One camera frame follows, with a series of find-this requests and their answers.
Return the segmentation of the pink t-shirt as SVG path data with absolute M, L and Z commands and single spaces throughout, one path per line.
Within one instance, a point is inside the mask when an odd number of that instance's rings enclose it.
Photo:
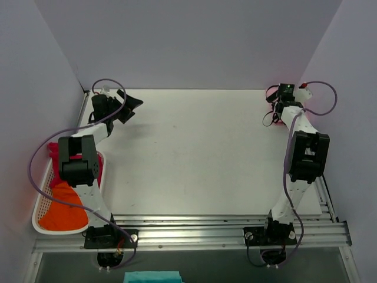
M 281 96 L 278 94 L 279 87 L 280 85 L 272 85 L 265 92 L 266 101 L 271 106 L 271 110 L 264 115 L 262 120 L 262 124 L 265 127 L 269 127 L 272 124 L 277 124 L 280 121 L 279 113 L 282 111 L 281 104 L 283 103 L 283 101 Z M 269 124 L 265 124 L 264 120 L 268 115 L 271 115 L 271 122 Z

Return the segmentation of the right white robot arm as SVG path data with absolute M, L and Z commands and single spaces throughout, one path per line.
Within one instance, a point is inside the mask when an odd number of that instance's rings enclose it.
M 289 137 L 283 161 L 283 192 L 261 230 L 268 243 L 291 234 L 303 195 L 323 175 L 330 143 L 329 136 L 315 129 L 307 118 L 303 103 L 312 96 L 307 84 L 295 88 L 281 83 L 275 87 L 266 101 L 273 106 L 272 122 L 281 121 L 289 129 Z

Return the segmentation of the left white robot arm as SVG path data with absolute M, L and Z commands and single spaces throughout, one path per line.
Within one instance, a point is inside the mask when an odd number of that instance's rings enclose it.
M 109 226 L 113 221 L 112 213 L 104 203 L 98 185 L 101 173 L 96 145 L 111 135 L 115 121 L 126 123 L 135 115 L 134 110 L 143 104 L 142 100 L 120 89 L 117 96 L 123 101 L 106 91 L 94 94 L 88 124 L 77 133 L 58 139 L 59 177 L 79 196 L 79 207 L 85 207 L 89 219 L 88 227 L 101 228 L 97 239 L 105 247 L 114 246 L 119 233 Z

